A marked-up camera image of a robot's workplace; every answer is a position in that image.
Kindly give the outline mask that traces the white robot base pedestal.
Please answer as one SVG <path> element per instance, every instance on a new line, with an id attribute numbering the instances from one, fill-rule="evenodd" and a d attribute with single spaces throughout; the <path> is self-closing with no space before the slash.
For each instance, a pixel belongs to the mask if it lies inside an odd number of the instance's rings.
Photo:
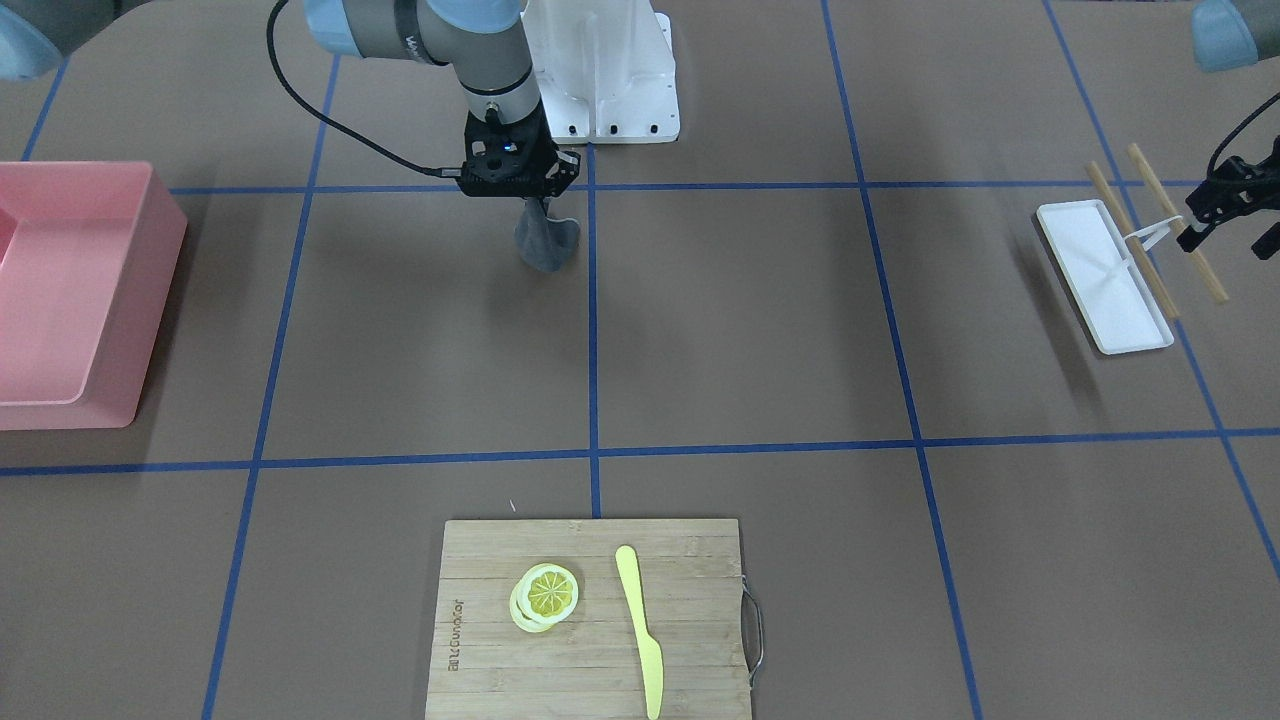
<path id="1" fill-rule="evenodd" d="M 557 143 L 678 140 L 672 26 L 652 3 L 526 1 L 522 20 Z"/>

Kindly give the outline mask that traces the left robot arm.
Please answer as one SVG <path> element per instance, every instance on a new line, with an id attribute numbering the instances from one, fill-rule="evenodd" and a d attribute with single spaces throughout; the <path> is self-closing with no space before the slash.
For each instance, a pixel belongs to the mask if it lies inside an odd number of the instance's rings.
<path id="1" fill-rule="evenodd" d="M 1196 63 L 1215 73 L 1279 55 L 1277 1 L 1198 1 L 1190 14 Z"/>

